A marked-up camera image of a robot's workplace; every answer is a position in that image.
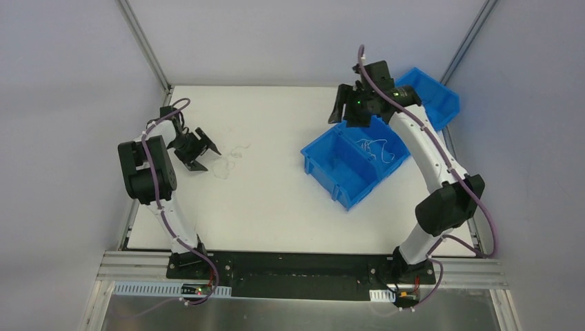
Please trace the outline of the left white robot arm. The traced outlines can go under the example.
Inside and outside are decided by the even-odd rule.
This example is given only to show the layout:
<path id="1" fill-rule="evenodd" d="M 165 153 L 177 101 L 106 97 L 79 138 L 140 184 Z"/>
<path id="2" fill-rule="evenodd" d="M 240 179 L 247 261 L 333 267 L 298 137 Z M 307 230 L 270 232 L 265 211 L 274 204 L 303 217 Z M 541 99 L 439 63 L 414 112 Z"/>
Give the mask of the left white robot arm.
<path id="1" fill-rule="evenodd" d="M 184 267 L 194 279 L 210 272 L 210 260 L 179 206 L 170 156 L 175 155 L 188 171 L 205 172 L 207 167 L 198 158 L 209 150 L 221 154 L 200 127 L 191 130 L 186 125 L 182 109 L 175 105 L 160 108 L 159 118 L 149 121 L 139 137 L 117 146 L 128 196 L 146 206 L 161 224 L 171 244 L 170 267 Z"/>

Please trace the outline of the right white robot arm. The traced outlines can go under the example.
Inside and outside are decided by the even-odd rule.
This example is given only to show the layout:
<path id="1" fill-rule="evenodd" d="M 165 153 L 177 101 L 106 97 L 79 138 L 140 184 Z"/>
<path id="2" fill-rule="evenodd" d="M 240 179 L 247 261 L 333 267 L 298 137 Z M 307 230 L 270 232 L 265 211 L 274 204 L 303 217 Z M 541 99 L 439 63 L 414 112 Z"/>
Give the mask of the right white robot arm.
<path id="1" fill-rule="evenodd" d="M 470 176 L 439 140 L 414 87 L 398 86 L 385 61 L 353 67 L 359 80 L 337 89 L 330 124 L 366 128 L 378 117 L 397 134 L 415 160 L 426 183 L 428 196 L 415 206 L 416 226 L 393 252 L 394 278 L 407 283 L 430 260 L 442 239 L 469 220 L 479 205 L 485 183 Z"/>

